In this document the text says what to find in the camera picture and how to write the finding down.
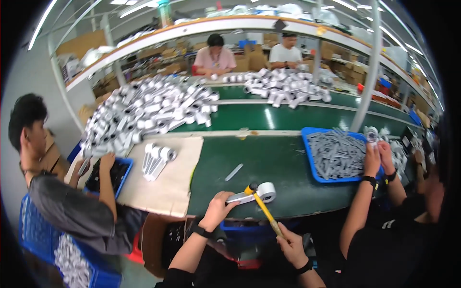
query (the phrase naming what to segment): metal pole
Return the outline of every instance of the metal pole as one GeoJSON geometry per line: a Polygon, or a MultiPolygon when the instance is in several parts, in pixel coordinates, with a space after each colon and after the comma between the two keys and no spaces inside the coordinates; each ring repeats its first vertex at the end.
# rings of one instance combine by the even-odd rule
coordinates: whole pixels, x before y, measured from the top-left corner
{"type": "MultiPolygon", "coordinates": [[[[109,46],[115,46],[114,40],[111,34],[111,27],[109,25],[109,14],[108,13],[102,15],[102,20],[101,20],[100,25],[104,31],[104,36],[106,38],[107,44],[109,46]]],[[[126,79],[125,79],[125,76],[123,75],[122,67],[120,66],[120,62],[118,60],[114,61],[114,63],[112,64],[112,69],[115,72],[115,76],[117,77],[118,84],[120,86],[126,85],[126,79]]]]}
{"type": "Polygon", "coordinates": [[[58,60],[56,59],[56,54],[53,51],[53,35],[51,33],[48,35],[48,51],[51,56],[50,57],[51,58],[51,68],[53,70],[54,78],[56,79],[56,84],[58,85],[59,92],[61,93],[62,100],[64,101],[65,107],[67,108],[72,119],[74,120],[75,125],[77,125],[80,132],[83,133],[85,131],[85,128],[80,122],[80,120],[78,119],[77,115],[72,109],[69,99],[67,98],[67,93],[65,90],[65,83],[62,77],[61,68],[59,67],[58,60]]]}
{"type": "Polygon", "coordinates": [[[317,0],[317,15],[315,15],[315,19],[318,19],[320,16],[320,9],[323,6],[323,0],[317,0]]]}
{"type": "Polygon", "coordinates": [[[368,75],[366,76],[365,87],[363,88],[362,101],[360,102],[359,109],[355,113],[352,125],[350,127],[351,132],[358,132],[362,126],[363,119],[365,119],[366,112],[370,106],[372,99],[372,91],[376,84],[376,76],[378,75],[379,66],[379,54],[381,52],[381,29],[379,25],[381,23],[381,16],[378,10],[377,0],[372,0],[373,7],[373,49],[368,63],[368,75]]]}
{"type": "Polygon", "coordinates": [[[402,101],[402,106],[400,107],[400,110],[403,111],[403,108],[407,105],[407,102],[408,102],[408,97],[410,95],[410,85],[408,85],[407,83],[405,83],[407,85],[407,89],[405,90],[405,94],[403,96],[403,101],[402,101]]]}
{"type": "Polygon", "coordinates": [[[314,71],[312,81],[315,83],[319,80],[319,71],[320,71],[320,60],[322,59],[322,53],[320,52],[320,48],[322,47],[322,40],[319,38],[317,41],[317,47],[315,48],[315,55],[314,55],[314,71]]]}
{"type": "MultiPolygon", "coordinates": [[[[93,5],[95,2],[95,0],[90,0],[90,3],[91,5],[93,5]]],[[[90,13],[89,13],[91,16],[94,16],[95,15],[95,10],[94,9],[91,9],[90,13]]],[[[93,17],[91,18],[91,29],[93,30],[93,32],[96,31],[96,19],[93,17]]]]}
{"type": "Polygon", "coordinates": [[[56,45],[56,47],[54,48],[53,50],[53,53],[56,52],[56,50],[58,49],[59,45],[62,44],[62,42],[64,42],[64,39],[67,37],[67,35],[69,35],[69,33],[72,31],[72,29],[75,28],[75,26],[77,26],[78,22],[80,22],[80,20],[85,17],[86,14],[88,14],[88,12],[91,11],[91,9],[93,9],[96,5],[98,5],[102,0],[96,0],[93,4],[91,4],[90,7],[88,7],[82,15],[80,15],[77,20],[75,20],[75,22],[72,24],[72,26],[66,31],[66,33],[64,33],[64,35],[62,36],[61,40],[58,42],[58,44],[56,45]]]}

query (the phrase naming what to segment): pile of white products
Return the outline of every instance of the pile of white products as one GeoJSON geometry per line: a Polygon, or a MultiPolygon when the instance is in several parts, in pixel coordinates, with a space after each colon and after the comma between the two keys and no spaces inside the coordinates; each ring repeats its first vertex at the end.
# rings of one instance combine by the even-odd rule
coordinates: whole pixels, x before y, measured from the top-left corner
{"type": "Polygon", "coordinates": [[[145,135],[165,134],[183,124],[210,127],[219,93],[187,79],[159,74],[115,89],[88,119],[80,141],[83,157],[114,152],[123,158],[145,135]]]}
{"type": "Polygon", "coordinates": [[[176,159],[176,151],[152,143],[146,145],[144,152],[146,154],[142,161],[142,172],[147,181],[157,180],[166,164],[176,159]]]}
{"type": "Polygon", "coordinates": [[[245,93],[260,95],[267,99],[267,103],[273,107],[280,107],[283,100],[287,100],[289,107],[295,109],[300,103],[310,100],[323,100],[330,102],[330,91],[315,85],[312,74],[300,72],[294,69],[261,69],[257,73],[245,73],[237,75],[245,80],[245,93]]]}
{"type": "Polygon", "coordinates": [[[59,238],[54,257],[54,263],[63,275],[62,280],[69,288],[88,288],[92,271],[70,235],[63,234],[59,238]]]}
{"type": "MultiPolygon", "coordinates": [[[[375,127],[364,126],[363,130],[377,132],[377,129],[375,127]]],[[[377,134],[376,142],[386,141],[390,144],[390,149],[392,151],[392,163],[397,171],[399,179],[401,180],[402,175],[405,174],[405,167],[407,166],[408,155],[405,153],[403,145],[397,140],[389,140],[388,135],[389,130],[387,130],[386,128],[382,128],[377,134]]]]}

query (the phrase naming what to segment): shelf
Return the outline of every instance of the shelf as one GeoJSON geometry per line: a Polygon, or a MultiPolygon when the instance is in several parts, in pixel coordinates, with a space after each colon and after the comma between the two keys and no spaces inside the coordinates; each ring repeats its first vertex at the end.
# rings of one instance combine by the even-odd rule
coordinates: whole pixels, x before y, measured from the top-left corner
{"type": "MultiPolygon", "coordinates": [[[[129,42],[111,53],[104,55],[101,59],[87,67],[85,70],[77,74],[66,85],[66,90],[69,91],[78,83],[88,78],[93,73],[112,64],[114,61],[121,59],[138,50],[147,48],[160,42],[171,41],[177,38],[192,36],[201,33],[223,31],[232,31],[235,29],[259,30],[261,32],[273,32],[275,21],[283,20],[287,27],[284,31],[294,32],[299,35],[308,35],[318,37],[323,40],[339,43],[341,46],[349,47],[363,54],[370,55],[372,47],[365,42],[349,36],[337,29],[325,27],[316,23],[307,22],[298,19],[282,18],[276,16],[257,16],[257,15],[240,15],[226,16],[216,18],[202,18],[191,22],[185,22],[178,25],[156,30],[150,34],[141,36],[132,42],[129,42]],[[323,33],[318,33],[318,28],[322,28],[323,33]]],[[[399,66],[397,66],[390,58],[381,54],[380,62],[397,73],[404,81],[410,84],[428,104],[435,110],[433,103],[427,99],[421,88],[413,81],[413,79],[399,66]]]]}

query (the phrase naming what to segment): wristwatch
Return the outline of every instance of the wristwatch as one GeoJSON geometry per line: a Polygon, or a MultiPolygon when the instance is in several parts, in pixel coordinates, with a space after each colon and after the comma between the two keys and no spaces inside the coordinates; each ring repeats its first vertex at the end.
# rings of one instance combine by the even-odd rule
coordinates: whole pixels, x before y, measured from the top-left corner
{"type": "Polygon", "coordinates": [[[385,175],[386,185],[388,185],[389,182],[394,181],[394,179],[396,178],[396,175],[397,175],[397,170],[395,170],[394,173],[392,173],[391,175],[385,175]]]}
{"type": "Polygon", "coordinates": [[[371,177],[371,176],[363,176],[362,177],[362,181],[369,181],[370,184],[373,186],[373,190],[377,190],[378,189],[378,181],[376,181],[376,179],[374,177],[371,177]]]}
{"type": "Polygon", "coordinates": [[[312,267],[313,267],[313,264],[312,264],[311,259],[309,258],[309,260],[307,261],[306,265],[304,265],[303,267],[301,267],[301,268],[299,268],[299,269],[296,269],[296,273],[297,273],[298,275],[304,274],[304,273],[306,273],[307,271],[312,270],[312,267]]]}
{"type": "Polygon", "coordinates": [[[202,228],[198,225],[199,221],[194,221],[191,226],[190,226],[190,233],[197,233],[200,236],[203,236],[205,238],[211,238],[213,236],[213,232],[208,232],[205,230],[205,228],[202,228]]]}

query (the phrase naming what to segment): black component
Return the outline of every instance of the black component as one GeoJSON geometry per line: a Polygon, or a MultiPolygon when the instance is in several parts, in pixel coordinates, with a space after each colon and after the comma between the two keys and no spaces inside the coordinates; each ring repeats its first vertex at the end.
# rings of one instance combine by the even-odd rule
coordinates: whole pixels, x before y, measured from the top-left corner
{"type": "MultiPolygon", "coordinates": [[[[87,182],[85,183],[85,187],[90,190],[91,192],[99,193],[100,183],[99,183],[99,165],[101,163],[101,159],[99,159],[93,166],[93,171],[89,176],[87,182]]],[[[111,182],[114,193],[117,192],[126,171],[128,170],[129,164],[121,163],[115,160],[114,165],[110,170],[111,175],[111,182]]]]}
{"type": "Polygon", "coordinates": [[[287,27],[287,24],[285,24],[285,22],[280,19],[277,20],[274,24],[274,30],[279,33],[281,33],[285,27],[287,27]]]}
{"type": "Polygon", "coordinates": [[[163,234],[162,255],[160,262],[164,269],[168,269],[176,253],[184,244],[185,221],[169,223],[163,234]]]}
{"type": "Polygon", "coordinates": [[[413,148],[411,141],[414,137],[417,138],[418,135],[408,126],[405,128],[402,135],[400,136],[400,139],[403,143],[403,148],[405,148],[405,152],[407,152],[407,154],[411,153],[411,149],[413,148]]]}
{"type": "Polygon", "coordinates": [[[250,185],[249,185],[250,189],[253,190],[253,191],[256,191],[256,189],[258,189],[258,186],[259,186],[258,183],[254,182],[254,181],[251,182],[250,185]]]}

